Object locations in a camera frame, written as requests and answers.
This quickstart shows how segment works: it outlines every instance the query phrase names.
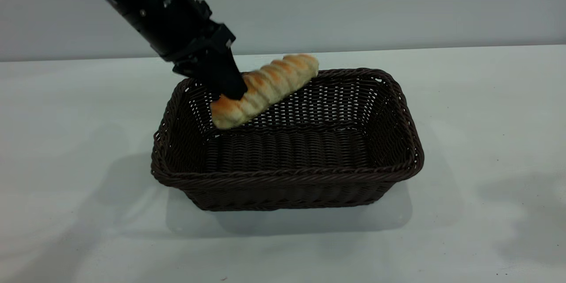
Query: gray wall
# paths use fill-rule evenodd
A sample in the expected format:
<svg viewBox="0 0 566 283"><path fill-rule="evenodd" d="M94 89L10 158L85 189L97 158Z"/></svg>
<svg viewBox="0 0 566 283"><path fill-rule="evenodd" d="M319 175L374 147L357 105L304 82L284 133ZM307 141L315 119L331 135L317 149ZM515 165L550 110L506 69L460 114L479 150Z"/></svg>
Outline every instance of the gray wall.
<svg viewBox="0 0 566 283"><path fill-rule="evenodd" d="M206 0L235 53L566 43L566 0ZM0 0L0 61L145 57L103 0Z"/></svg>

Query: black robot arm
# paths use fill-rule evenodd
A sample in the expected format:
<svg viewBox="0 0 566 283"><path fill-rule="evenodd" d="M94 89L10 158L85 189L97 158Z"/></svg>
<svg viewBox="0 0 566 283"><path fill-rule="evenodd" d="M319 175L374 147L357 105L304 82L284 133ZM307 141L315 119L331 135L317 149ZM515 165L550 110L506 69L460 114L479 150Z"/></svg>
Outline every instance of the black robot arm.
<svg viewBox="0 0 566 283"><path fill-rule="evenodd" d="M200 79L210 90L240 99L247 87L230 46L235 36L210 20L203 0L107 0L173 71Z"/></svg>

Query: brown wicker basket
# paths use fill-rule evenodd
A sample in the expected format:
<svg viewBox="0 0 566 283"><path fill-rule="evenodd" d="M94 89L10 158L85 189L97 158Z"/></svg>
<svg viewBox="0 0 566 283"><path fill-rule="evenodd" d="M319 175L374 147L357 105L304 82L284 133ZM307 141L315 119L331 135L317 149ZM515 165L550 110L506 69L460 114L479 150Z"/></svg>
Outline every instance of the brown wicker basket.
<svg viewBox="0 0 566 283"><path fill-rule="evenodd" d="M212 94L175 88L154 136L152 174L204 210L351 207L423 167L401 87L376 69L320 71L251 122L218 130Z"/></svg>

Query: table surface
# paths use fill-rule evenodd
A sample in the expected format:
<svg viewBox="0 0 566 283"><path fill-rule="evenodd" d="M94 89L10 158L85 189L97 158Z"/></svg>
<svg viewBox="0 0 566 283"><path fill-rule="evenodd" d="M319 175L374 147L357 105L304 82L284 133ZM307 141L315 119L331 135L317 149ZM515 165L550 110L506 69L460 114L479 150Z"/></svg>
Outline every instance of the table surface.
<svg viewBox="0 0 566 283"><path fill-rule="evenodd" d="M564 282L566 46L315 55L406 94L424 169L376 204L200 211L149 172L170 65L0 63L0 282Z"/></svg>

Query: bread roll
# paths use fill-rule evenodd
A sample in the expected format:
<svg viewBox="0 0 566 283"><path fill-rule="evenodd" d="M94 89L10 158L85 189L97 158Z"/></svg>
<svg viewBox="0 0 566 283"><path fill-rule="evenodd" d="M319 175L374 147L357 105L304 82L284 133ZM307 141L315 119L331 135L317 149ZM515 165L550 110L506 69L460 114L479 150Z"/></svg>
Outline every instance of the bread roll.
<svg viewBox="0 0 566 283"><path fill-rule="evenodd" d="M287 55L259 70L244 73L248 91L241 100L222 95L210 103L212 122L221 130L229 130L256 118L269 106L301 89L318 75L319 63L307 54Z"/></svg>

